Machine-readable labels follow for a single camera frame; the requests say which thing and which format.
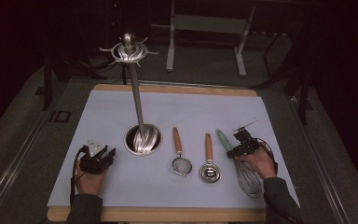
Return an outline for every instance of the black sleeve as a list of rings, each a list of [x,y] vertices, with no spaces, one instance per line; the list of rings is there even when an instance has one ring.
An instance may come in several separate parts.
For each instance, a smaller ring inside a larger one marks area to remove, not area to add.
[[[99,224],[103,200],[93,194],[77,194],[66,219],[67,224]]]
[[[267,204],[267,223],[303,223],[301,210],[289,194],[284,179],[265,179],[264,199]]]

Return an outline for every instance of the wire whisk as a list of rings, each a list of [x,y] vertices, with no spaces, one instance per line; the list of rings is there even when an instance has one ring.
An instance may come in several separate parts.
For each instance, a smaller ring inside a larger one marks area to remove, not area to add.
[[[216,134],[222,143],[226,151],[232,150],[232,145],[228,142],[226,136],[222,131],[216,129]],[[241,189],[252,198],[260,197],[262,194],[262,186],[259,178],[256,173],[252,170],[249,162],[247,161],[237,161],[235,159],[234,164],[237,170],[237,177],[240,183]]]

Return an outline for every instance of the hand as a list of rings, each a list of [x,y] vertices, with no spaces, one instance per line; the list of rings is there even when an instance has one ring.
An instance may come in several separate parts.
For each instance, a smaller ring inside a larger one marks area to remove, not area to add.
[[[99,195],[103,187],[103,181],[107,174],[106,168],[100,175],[92,175],[85,173],[80,169],[80,161],[76,164],[76,186],[80,194],[94,194]]]
[[[263,180],[276,177],[274,163],[269,154],[262,147],[259,147],[253,154],[236,156],[235,160],[248,161],[252,169],[254,169]]]

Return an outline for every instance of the kitchen utensil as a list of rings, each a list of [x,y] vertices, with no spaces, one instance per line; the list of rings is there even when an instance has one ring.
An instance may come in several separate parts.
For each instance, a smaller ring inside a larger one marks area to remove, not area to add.
[[[219,129],[216,129],[216,134],[225,150],[231,151],[233,147],[228,142],[225,134]],[[249,197],[259,197],[262,192],[260,180],[257,178],[257,175],[252,170],[249,163],[247,161],[233,160],[241,189],[245,191]]]
[[[186,176],[191,172],[192,165],[188,159],[182,157],[183,150],[178,129],[173,127],[172,131],[176,153],[179,154],[179,157],[172,161],[172,168],[177,174]]]
[[[100,49],[101,51],[111,52],[112,57],[115,59],[113,63],[126,63],[130,68],[131,87],[138,126],[127,131],[124,143],[130,153],[140,156],[149,155],[153,153],[151,152],[152,150],[156,151],[161,146],[160,141],[162,141],[162,132],[160,129],[152,124],[144,124],[144,117],[142,114],[141,97],[135,64],[140,66],[139,61],[141,61],[147,54],[153,53],[147,50],[144,42],[145,40],[143,42],[136,42],[134,35],[124,34],[121,37],[121,43],[116,44],[111,49]]]
[[[200,168],[200,176],[207,183],[215,183],[221,178],[219,167],[213,164],[212,138],[210,133],[205,134],[205,149],[207,163]]]

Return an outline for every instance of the mesh strainer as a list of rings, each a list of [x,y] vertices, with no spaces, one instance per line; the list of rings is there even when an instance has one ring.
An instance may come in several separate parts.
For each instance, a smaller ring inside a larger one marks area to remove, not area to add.
[[[172,161],[172,168],[177,174],[186,176],[191,172],[192,165],[188,159],[182,157],[182,144],[180,141],[178,129],[174,127],[172,130],[176,153],[179,154],[179,157]]]

